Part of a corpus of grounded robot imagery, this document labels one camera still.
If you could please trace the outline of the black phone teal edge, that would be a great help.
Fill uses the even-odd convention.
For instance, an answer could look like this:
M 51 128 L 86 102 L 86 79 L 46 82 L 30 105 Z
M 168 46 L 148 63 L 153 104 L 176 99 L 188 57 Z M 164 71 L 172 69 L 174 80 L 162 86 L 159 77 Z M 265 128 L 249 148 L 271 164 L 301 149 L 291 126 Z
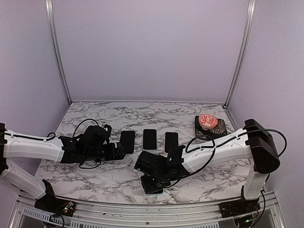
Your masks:
M 145 191 L 145 194 L 147 194 L 147 195 L 163 194 L 163 188 L 147 189 L 147 190 L 144 190 L 144 191 Z

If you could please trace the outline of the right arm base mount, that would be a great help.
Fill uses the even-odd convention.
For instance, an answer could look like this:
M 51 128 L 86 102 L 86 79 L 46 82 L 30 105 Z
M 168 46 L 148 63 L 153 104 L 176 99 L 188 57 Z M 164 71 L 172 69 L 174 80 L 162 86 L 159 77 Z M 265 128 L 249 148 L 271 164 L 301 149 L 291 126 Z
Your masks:
M 247 200 L 244 197 L 244 186 L 241 188 L 241 198 L 233 201 L 222 202 L 219 210 L 222 218 L 239 216 L 242 214 L 259 211 L 259 199 Z

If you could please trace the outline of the black phone with camera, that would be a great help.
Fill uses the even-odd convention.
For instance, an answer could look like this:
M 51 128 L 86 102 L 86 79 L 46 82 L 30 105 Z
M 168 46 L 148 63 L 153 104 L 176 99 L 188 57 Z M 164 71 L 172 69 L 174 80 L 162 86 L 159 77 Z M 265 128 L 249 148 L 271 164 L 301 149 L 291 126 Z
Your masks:
M 127 154 L 134 152 L 135 131 L 122 131 L 120 144 Z

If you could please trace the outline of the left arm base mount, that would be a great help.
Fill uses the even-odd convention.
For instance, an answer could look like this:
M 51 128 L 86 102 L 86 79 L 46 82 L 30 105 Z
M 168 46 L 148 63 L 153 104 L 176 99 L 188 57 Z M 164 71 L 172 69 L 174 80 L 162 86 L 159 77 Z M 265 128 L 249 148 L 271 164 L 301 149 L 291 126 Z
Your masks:
M 72 217 L 76 203 L 74 201 L 57 198 L 51 184 L 47 180 L 42 180 L 42 182 L 46 187 L 45 195 L 40 199 L 35 199 L 34 207 L 40 210 L 54 212 L 58 215 Z

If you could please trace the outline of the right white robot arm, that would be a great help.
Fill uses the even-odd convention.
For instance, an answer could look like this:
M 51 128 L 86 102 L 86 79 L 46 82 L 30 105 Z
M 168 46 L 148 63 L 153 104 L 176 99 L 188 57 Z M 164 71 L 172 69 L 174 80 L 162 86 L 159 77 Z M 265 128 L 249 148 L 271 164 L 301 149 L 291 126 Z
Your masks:
M 231 160 L 248 159 L 250 170 L 242 197 L 236 201 L 235 208 L 245 213 L 254 205 L 270 173 L 280 166 L 279 154 L 271 133 L 256 120 L 248 119 L 245 126 L 237 131 L 207 142 L 171 149 L 167 156 L 143 151 L 140 153 L 135 169 L 142 172 L 142 187 L 146 194 L 156 194 L 169 187 L 171 182 L 196 175 L 209 165 Z

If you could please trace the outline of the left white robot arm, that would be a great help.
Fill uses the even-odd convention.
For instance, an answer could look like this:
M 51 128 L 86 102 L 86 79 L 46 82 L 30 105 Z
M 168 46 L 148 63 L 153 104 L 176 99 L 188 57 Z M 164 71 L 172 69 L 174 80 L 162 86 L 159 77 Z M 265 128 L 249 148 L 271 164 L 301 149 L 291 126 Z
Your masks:
M 78 136 L 38 137 L 17 134 L 0 125 L 0 177 L 36 200 L 41 200 L 49 211 L 56 211 L 60 201 L 55 197 L 51 184 L 39 180 L 19 167 L 12 158 L 43 159 L 62 164 L 86 161 L 122 160 L 127 150 L 120 142 L 110 142 L 111 126 L 91 125 Z

